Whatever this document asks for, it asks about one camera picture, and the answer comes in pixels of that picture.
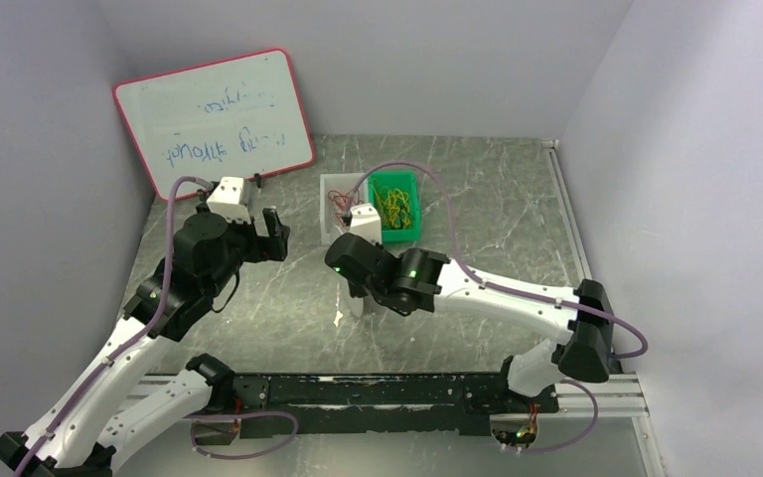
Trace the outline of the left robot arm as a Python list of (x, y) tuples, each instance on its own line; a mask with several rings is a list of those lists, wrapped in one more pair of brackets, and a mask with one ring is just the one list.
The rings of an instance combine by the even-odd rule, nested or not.
[(0, 436), (0, 460), (16, 476), (110, 476), (141, 447), (189, 416), (228, 419), (235, 372), (202, 354), (162, 390), (124, 401), (150, 369), (207, 315), (246, 264), (281, 261), (290, 229), (263, 212), (266, 234), (240, 206), (201, 203), (182, 223), (166, 220), (166, 251), (125, 304), (102, 349), (36, 422)]

